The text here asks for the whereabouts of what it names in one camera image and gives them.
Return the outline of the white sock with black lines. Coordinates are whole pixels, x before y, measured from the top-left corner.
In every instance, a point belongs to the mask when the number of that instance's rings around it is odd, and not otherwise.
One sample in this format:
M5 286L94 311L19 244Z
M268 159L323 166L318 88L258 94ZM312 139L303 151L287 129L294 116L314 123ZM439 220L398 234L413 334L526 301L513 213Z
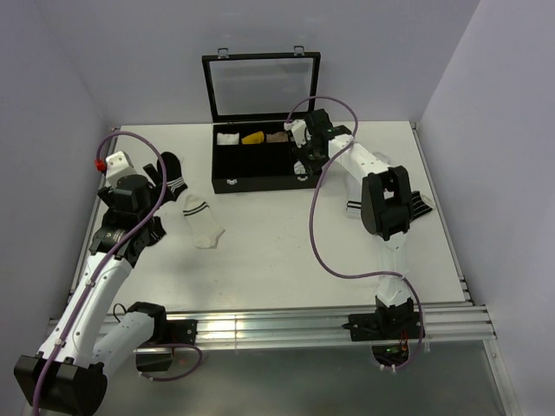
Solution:
M294 164L293 169L294 169L294 173L296 175L305 175L306 174L306 169L300 161L297 161Z

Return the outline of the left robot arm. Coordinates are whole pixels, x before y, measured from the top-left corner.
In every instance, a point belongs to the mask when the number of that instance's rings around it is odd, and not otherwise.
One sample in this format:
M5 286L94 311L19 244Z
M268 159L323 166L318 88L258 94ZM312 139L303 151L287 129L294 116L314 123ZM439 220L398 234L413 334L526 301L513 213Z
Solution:
M81 280L62 317L38 351L22 355L16 381L34 414L49 410L92 415L108 389L110 374L137 347L159 346L169 335L163 306L136 302L121 323L101 335L105 316L138 263L140 254L163 235L155 212L167 195L163 167L106 170L98 191L108 208L92 236Z

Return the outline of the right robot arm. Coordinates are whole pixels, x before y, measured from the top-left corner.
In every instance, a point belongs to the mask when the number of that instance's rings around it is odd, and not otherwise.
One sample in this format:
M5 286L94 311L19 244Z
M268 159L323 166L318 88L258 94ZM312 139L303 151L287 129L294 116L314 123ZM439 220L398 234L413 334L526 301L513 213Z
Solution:
M347 127L333 126L322 109L287 120L284 130L308 174L324 175L334 163L345 170L362 225L380 245L375 312L349 318L345 327L352 340L403 341L416 336L419 316L406 279L405 243L414 217L408 171L379 160Z

